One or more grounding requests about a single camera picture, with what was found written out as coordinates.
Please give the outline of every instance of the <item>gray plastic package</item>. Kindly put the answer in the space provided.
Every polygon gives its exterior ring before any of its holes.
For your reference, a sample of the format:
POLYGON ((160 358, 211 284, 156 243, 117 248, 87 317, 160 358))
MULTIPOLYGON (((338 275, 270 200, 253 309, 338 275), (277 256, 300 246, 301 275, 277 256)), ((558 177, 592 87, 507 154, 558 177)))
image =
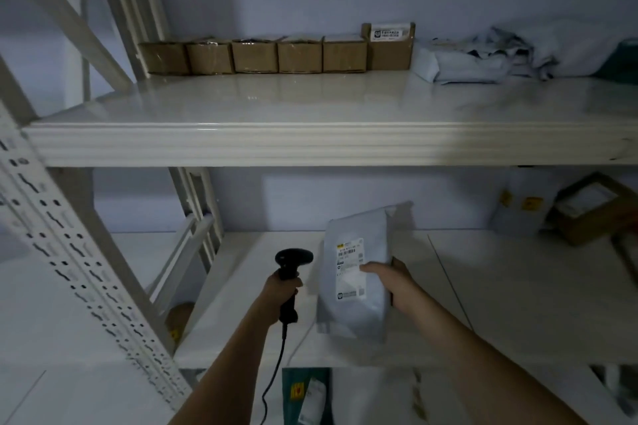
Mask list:
POLYGON ((328 223, 319 270, 318 332, 385 340, 390 294, 378 276, 359 270, 359 264, 373 260, 390 263, 386 208, 328 223))

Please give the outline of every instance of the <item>cardboard box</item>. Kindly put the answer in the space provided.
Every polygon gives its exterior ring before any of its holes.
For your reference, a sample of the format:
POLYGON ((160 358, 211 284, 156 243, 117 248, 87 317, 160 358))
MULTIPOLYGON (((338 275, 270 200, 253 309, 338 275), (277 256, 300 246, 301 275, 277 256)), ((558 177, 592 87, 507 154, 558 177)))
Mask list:
POLYGON ((291 35, 277 42, 279 72, 311 74, 321 72, 323 67, 323 36, 291 35))
POLYGON ((277 41, 280 36, 236 39, 232 42, 237 72, 279 72, 277 41))
POLYGON ((638 221, 638 195, 593 173, 561 190, 547 219, 571 245, 584 244, 638 221))
POLYGON ((186 45, 193 74, 235 74, 230 41, 205 37, 186 45))
POLYGON ((360 35, 323 38, 323 72, 365 72, 368 42, 360 35))
POLYGON ((362 24, 361 36, 368 40, 368 70, 410 69, 414 30, 414 22, 362 24))
POLYGON ((191 67, 183 42, 141 42, 138 47, 150 74, 191 74, 191 67))

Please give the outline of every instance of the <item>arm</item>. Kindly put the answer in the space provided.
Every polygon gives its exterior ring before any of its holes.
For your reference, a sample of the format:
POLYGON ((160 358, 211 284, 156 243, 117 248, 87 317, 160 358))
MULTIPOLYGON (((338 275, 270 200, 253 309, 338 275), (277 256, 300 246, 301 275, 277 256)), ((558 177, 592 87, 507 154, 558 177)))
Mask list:
POLYGON ((405 264, 365 264, 392 293, 392 304, 416 324, 443 357, 475 423, 586 425, 571 408, 520 366, 470 331, 414 282, 405 264))
POLYGON ((302 286, 301 279, 282 281, 275 272, 235 333, 169 425, 243 425, 250 423, 257 371, 268 328, 279 308, 302 286))

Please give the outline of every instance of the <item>teal plastic bag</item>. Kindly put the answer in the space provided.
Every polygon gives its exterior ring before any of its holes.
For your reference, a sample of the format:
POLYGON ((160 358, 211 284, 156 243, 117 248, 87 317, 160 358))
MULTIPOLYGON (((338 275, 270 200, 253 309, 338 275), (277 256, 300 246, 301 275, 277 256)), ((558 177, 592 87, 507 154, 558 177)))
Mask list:
POLYGON ((332 421, 330 368, 283 368, 281 387, 283 392, 284 425, 297 425, 311 379, 325 385, 325 405, 321 425, 334 425, 332 421))

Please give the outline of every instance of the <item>orange label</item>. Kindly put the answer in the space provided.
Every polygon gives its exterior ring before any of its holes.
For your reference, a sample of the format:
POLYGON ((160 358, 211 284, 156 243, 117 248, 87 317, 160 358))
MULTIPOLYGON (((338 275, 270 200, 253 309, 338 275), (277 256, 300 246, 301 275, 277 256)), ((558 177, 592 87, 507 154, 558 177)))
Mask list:
POLYGON ((501 192, 500 203, 503 204, 503 207, 509 208, 510 204, 512 203, 512 194, 507 190, 503 190, 501 192))
POLYGON ((293 383, 290 387, 290 399, 301 400, 304 398, 304 382, 293 383))
POLYGON ((528 212, 536 212, 543 204, 543 199, 540 197, 527 197, 522 201, 521 209, 528 212))

